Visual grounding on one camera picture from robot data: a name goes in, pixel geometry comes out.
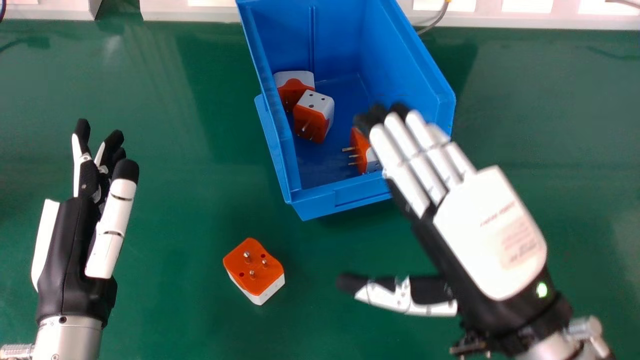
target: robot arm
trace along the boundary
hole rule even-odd
[[[122,133],[102,143],[96,162],[86,120],[72,135],[74,197],[47,199],[36,238],[31,280],[38,292],[34,344],[5,345],[0,359],[97,359],[102,329],[115,306],[111,276],[129,222],[138,164],[125,158]]]
[[[465,336],[450,353],[461,358],[501,352],[518,360],[614,359],[596,318],[571,320],[571,306],[547,272],[542,232],[499,167],[476,170],[439,127],[402,104],[374,106],[354,123],[440,275],[417,285],[413,277],[381,282],[345,274],[340,289],[409,315],[457,313]]]

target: green table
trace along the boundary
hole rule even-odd
[[[94,151],[118,127],[141,165],[102,359],[449,359],[456,320],[335,289],[343,270],[433,266],[391,202],[309,222],[284,204],[240,25],[145,23],[136,7],[0,24],[0,343],[35,334],[40,210],[71,194],[70,132],[86,117]],[[454,138],[511,178],[576,314],[598,315],[618,358],[638,358],[638,34],[438,28],[424,40],[458,97]],[[287,274],[262,307],[221,263],[247,236]]]

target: blue container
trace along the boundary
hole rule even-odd
[[[455,96],[396,0],[237,0],[262,87],[255,98],[284,200],[302,220],[388,199],[381,173],[349,166],[353,117],[402,101],[451,133]],[[273,74],[309,70],[333,97],[318,145],[292,134]]]

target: white metal frame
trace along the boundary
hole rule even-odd
[[[442,1],[397,0],[414,24],[436,15]],[[140,0],[140,10],[145,20],[239,20],[232,0]],[[452,0],[439,26],[639,30],[639,13],[605,0]]]
[[[94,20],[102,0],[8,0],[7,19]]]

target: wire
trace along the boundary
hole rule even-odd
[[[7,0],[0,0],[0,22],[2,22],[6,13],[6,2]]]
[[[451,2],[451,0],[445,0],[444,4],[442,4],[442,9],[440,9],[440,14],[438,15],[438,17],[429,25],[425,26],[424,28],[418,30],[418,35],[420,34],[424,34],[427,31],[431,30],[434,26],[436,26],[444,17],[444,15],[447,13],[447,9],[449,8],[449,3]]]
[[[604,0],[604,1],[605,3],[624,4],[627,6],[631,6],[632,8],[640,9],[640,3],[636,3],[635,1],[631,1],[631,0]]]

